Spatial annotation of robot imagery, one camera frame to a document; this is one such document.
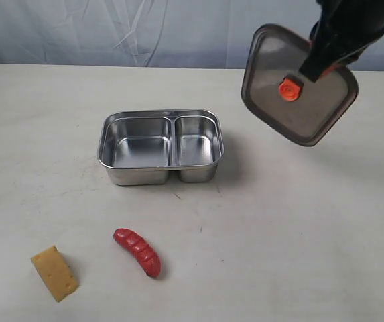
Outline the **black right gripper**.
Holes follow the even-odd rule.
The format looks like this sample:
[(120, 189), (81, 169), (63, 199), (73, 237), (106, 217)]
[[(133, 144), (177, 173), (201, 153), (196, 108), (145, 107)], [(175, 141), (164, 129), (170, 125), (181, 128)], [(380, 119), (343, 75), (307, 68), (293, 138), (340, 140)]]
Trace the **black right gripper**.
[(299, 68), (313, 83), (347, 66), (384, 35), (384, 1), (318, 1), (321, 15), (310, 32), (310, 52)]

